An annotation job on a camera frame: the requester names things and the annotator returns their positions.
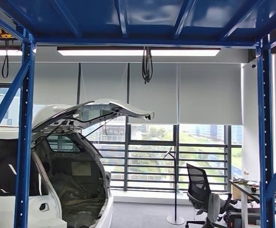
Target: blue vertical post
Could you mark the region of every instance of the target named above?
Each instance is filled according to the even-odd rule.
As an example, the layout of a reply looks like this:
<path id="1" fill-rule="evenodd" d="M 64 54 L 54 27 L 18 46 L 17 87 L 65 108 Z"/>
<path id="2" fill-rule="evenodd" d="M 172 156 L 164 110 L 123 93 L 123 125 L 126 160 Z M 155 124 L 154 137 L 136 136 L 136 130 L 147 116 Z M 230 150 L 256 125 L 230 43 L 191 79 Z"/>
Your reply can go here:
<path id="1" fill-rule="evenodd" d="M 30 45 L 23 44 L 22 62 L 29 60 L 30 69 L 20 87 L 20 128 L 17 144 L 17 177 L 15 189 L 14 228 L 28 227 L 29 182 L 30 171 L 30 146 L 33 116 L 33 79 L 36 48 L 31 34 L 24 34 L 30 40 Z"/>
<path id="2" fill-rule="evenodd" d="M 270 49 L 263 49 L 268 42 L 269 35 L 261 40 L 256 49 L 262 228 L 274 227 L 274 195 L 266 196 L 266 189 L 273 175 L 271 54 Z"/>

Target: grey carpet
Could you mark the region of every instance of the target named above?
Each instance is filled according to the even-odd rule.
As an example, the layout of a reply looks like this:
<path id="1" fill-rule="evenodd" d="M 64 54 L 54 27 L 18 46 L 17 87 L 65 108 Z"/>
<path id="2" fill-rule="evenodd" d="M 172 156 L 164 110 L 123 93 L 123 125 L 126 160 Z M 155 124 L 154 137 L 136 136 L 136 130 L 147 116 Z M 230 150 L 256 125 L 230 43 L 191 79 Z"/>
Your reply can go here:
<path id="1" fill-rule="evenodd" d="M 179 205 L 178 214 L 184 220 L 194 220 L 192 206 Z M 173 205 L 150 203 L 113 203 L 113 214 L 110 228 L 184 228 L 184 224 L 175 226 L 166 221 L 166 217 L 174 214 Z M 205 213 L 195 216 L 196 220 L 205 220 Z M 200 228 L 191 224 L 190 228 Z"/>

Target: ceiling light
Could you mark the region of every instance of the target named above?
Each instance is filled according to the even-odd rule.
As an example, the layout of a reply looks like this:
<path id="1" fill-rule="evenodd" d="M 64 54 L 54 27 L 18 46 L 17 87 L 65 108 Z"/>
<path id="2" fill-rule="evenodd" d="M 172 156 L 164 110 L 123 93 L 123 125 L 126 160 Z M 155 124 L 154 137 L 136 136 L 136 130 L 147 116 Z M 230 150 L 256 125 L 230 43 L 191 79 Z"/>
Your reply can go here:
<path id="1" fill-rule="evenodd" d="M 0 56 L 5 56 L 6 50 L 0 50 Z M 8 56 L 21 56 L 22 51 L 20 50 L 8 50 Z"/>
<path id="2" fill-rule="evenodd" d="M 151 50 L 152 56 L 215 56 L 220 49 L 155 49 Z M 118 50 L 118 49 L 60 49 L 58 52 L 63 56 L 142 56 L 143 50 Z"/>

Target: chair backrest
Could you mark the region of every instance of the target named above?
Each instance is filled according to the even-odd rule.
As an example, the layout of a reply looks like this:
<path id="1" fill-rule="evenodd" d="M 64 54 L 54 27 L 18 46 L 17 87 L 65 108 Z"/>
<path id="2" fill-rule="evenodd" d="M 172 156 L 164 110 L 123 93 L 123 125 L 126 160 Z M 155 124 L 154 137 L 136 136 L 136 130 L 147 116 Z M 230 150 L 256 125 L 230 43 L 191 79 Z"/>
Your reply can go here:
<path id="1" fill-rule="evenodd" d="M 209 197 L 211 193 L 206 171 L 187 163 L 189 175 L 188 196 L 191 201 L 194 199 L 204 202 L 208 206 Z"/>

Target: diagonal brace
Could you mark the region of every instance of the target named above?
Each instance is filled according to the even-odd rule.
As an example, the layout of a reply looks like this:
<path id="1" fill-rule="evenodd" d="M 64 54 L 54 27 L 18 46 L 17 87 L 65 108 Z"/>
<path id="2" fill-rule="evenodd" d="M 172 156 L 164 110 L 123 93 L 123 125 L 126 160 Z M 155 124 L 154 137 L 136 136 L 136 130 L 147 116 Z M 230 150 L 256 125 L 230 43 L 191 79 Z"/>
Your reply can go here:
<path id="1" fill-rule="evenodd" d="M 76 38 L 82 37 L 78 22 L 67 9 L 63 0 L 51 0 L 51 4 L 57 11 Z"/>

